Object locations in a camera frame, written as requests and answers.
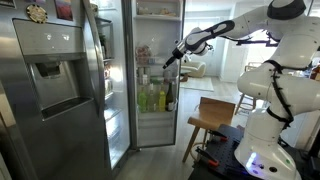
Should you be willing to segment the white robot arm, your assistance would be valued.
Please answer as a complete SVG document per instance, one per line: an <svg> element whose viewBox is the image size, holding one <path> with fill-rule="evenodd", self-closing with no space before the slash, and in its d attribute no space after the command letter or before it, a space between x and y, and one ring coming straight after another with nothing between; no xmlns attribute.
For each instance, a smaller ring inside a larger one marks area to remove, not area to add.
<svg viewBox="0 0 320 180"><path fill-rule="evenodd" d="M302 180L278 138L296 115L320 109L320 82L290 74L305 70L320 48L320 18L305 15L305 9L303 0L273 0L207 29L195 28L177 43L169 59L174 62L188 52L202 55L210 39L236 41L258 30L267 31L278 42L270 59L237 81L240 92L269 102L267 108L250 113L234 151L246 171L262 180Z"/></svg>

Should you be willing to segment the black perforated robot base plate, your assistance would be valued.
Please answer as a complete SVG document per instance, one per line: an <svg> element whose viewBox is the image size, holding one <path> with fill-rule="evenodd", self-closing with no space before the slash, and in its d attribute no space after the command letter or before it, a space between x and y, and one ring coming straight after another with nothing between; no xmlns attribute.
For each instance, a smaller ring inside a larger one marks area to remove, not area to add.
<svg viewBox="0 0 320 180"><path fill-rule="evenodd" d="M194 163L194 170L188 180L260 180L247 173L234 156L234 150L243 136L241 130L221 125L214 135L217 135L217 138L209 140L204 150L218 160L219 165L209 165L208 160L198 154L200 159ZM302 180L320 180L318 158L291 147L282 139L279 139L279 144L293 157Z"/></svg>

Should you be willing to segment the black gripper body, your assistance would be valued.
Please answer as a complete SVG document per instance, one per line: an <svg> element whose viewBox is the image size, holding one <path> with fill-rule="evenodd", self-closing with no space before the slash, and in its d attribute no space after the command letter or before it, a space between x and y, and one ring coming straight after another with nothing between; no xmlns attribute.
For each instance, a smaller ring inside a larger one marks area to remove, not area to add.
<svg viewBox="0 0 320 180"><path fill-rule="evenodd" d="M186 54L185 42L183 40L176 43L175 49L172 51L172 55L176 59L181 59Z"/></svg>

